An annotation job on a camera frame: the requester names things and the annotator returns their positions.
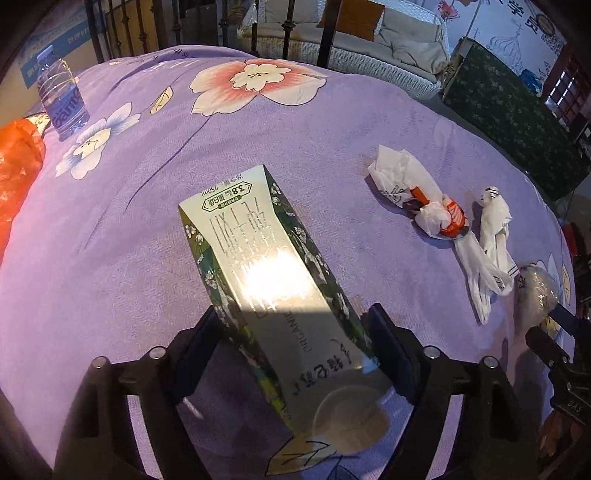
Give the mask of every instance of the leaf print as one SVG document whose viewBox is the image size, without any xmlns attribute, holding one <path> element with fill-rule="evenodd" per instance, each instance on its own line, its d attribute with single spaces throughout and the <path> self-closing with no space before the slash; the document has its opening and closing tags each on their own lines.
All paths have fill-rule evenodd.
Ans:
<svg viewBox="0 0 591 480">
<path fill-rule="evenodd" d="M 562 264 L 562 288 L 564 292 L 564 299 L 567 305 L 570 305 L 570 277 L 569 271 L 566 270 L 564 264 Z"/>
<path fill-rule="evenodd" d="M 358 480 L 351 472 L 349 472 L 344 466 L 340 466 L 338 463 L 330 471 L 329 476 L 326 480 Z"/>
<path fill-rule="evenodd" d="M 37 131 L 41 134 L 42 138 L 45 134 L 45 130 L 47 130 L 47 127 L 49 127 L 49 124 L 51 123 L 49 115 L 47 115 L 45 112 L 35 113 L 33 115 L 26 116 L 25 119 L 29 120 L 33 125 L 37 127 Z"/>
<path fill-rule="evenodd" d="M 293 437 L 269 460 L 265 476 L 301 472 L 335 453 L 333 446 L 308 435 Z"/>
<path fill-rule="evenodd" d="M 150 115 L 154 115 L 155 113 L 158 113 L 160 110 L 162 110 L 162 108 L 164 108 L 164 105 L 168 103 L 168 101 L 173 97 L 173 95 L 173 88 L 171 86 L 167 87 L 165 91 L 158 95 L 158 98 L 156 98 L 156 100 L 152 104 L 152 108 L 150 109 Z"/>
</svg>

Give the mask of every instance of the water bottle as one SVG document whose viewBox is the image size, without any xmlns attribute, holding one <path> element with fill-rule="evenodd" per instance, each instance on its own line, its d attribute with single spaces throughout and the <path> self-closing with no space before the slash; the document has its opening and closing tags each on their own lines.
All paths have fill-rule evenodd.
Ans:
<svg viewBox="0 0 591 480">
<path fill-rule="evenodd" d="M 70 67 L 49 45 L 38 56 L 37 87 L 51 124 L 65 140 L 88 123 L 90 118 Z"/>
</svg>

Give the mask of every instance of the orange cushion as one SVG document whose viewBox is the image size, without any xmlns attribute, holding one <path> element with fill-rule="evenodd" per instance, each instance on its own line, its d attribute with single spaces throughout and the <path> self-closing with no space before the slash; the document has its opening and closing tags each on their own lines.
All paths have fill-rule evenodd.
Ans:
<svg viewBox="0 0 591 480">
<path fill-rule="evenodd" d="M 363 38 L 364 40 L 374 41 L 374 31 L 378 26 L 378 21 L 382 16 L 384 8 L 383 5 L 370 2 L 369 0 L 343 0 L 340 4 L 339 20 L 336 23 L 336 30 Z M 317 25 L 318 28 L 324 28 L 325 16 L 326 7 L 322 14 L 322 20 Z"/>
</svg>

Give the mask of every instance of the wall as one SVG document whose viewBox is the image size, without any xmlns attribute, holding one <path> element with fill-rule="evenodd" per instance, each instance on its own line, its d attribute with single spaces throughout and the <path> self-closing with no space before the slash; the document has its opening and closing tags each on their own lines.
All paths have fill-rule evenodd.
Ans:
<svg viewBox="0 0 591 480">
<path fill-rule="evenodd" d="M 452 49 L 468 33 L 517 75 L 543 84 L 554 66 L 564 37 L 531 0 L 414 0 L 446 20 Z"/>
<path fill-rule="evenodd" d="M 74 72 L 97 63 L 82 0 L 61 0 L 31 34 L 0 83 L 0 126 L 24 116 L 39 101 L 37 54 L 54 44 Z"/>
</svg>

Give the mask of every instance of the wall mural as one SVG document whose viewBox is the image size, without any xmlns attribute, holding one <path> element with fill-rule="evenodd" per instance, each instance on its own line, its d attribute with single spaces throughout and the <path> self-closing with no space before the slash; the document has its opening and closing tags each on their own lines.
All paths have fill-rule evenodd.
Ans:
<svg viewBox="0 0 591 480">
<path fill-rule="evenodd" d="M 446 21 L 452 49 L 468 32 L 479 5 L 478 0 L 423 3 Z M 468 36 L 496 55 L 537 94 L 566 43 L 531 0 L 482 0 Z"/>
</svg>

